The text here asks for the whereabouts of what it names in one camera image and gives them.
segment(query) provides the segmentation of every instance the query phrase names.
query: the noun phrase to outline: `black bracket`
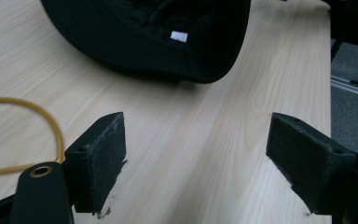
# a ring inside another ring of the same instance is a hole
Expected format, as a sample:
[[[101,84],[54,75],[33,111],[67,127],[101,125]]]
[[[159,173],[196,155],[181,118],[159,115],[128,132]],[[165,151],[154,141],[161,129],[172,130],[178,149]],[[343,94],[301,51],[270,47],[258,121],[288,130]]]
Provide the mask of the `black bracket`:
[[[358,153],[300,119],[273,113],[267,156],[312,213],[358,223]]]
[[[65,162],[43,162],[22,172],[16,194],[0,201],[0,223],[74,223],[101,213],[126,156],[123,113],[98,119],[66,151]]]

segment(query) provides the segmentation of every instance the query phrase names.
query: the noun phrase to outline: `black fabric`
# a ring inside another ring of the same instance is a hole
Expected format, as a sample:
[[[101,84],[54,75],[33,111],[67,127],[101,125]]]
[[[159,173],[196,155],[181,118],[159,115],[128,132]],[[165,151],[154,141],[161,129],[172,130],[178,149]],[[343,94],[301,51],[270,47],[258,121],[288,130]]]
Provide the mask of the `black fabric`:
[[[42,0],[75,47],[117,69],[209,83],[238,56],[250,0]],[[171,39],[172,31],[187,41]]]

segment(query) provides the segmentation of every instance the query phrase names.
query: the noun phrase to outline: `light wood grain surface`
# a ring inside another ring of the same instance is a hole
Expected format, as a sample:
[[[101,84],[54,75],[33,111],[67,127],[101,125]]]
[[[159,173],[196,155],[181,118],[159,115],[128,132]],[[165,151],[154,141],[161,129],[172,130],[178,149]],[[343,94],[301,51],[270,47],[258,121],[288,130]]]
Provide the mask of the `light wood grain surface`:
[[[42,105],[65,146],[123,111],[128,163],[99,220],[76,223],[330,223],[309,215],[265,155],[270,115],[330,132],[328,5],[254,0],[241,54],[214,84],[119,74],[74,49],[39,1],[0,0],[0,96]],[[0,105],[0,167],[51,161],[54,138],[33,112]],[[19,174],[0,176],[0,199]]]

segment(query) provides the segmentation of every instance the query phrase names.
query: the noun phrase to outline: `black object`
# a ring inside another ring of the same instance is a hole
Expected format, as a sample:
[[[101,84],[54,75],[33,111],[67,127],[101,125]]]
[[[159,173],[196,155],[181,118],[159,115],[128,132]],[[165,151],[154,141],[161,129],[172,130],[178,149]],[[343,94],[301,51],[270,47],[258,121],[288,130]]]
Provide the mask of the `black object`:
[[[317,215],[358,223],[358,154],[300,119],[273,113],[267,156]]]
[[[330,5],[332,60],[343,42],[358,45],[358,0],[323,0]]]
[[[8,223],[74,223],[59,163],[43,162],[22,172]]]
[[[41,0],[76,48],[116,69],[209,83],[240,52],[251,0]]]
[[[124,118],[98,119],[65,152],[63,164],[25,170],[16,194],[0,201],[0,223],[73,223],[77,212],[101,213],[126,156]]]
[[[78,213],[101,213],[126,157],[123,114],[98,119],[65,151],[63,166]]]

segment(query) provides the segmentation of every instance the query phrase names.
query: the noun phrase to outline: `gray floor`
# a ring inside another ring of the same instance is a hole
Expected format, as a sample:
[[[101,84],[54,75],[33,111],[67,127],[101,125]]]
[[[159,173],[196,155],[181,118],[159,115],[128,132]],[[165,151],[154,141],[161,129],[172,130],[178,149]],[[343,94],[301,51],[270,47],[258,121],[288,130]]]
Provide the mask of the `gray floor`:
[[[333,77],[358,81],[358,46],[343,43],[331,69]],[[332,86],[331,97],[332,138],[358,152],[358,93]]]

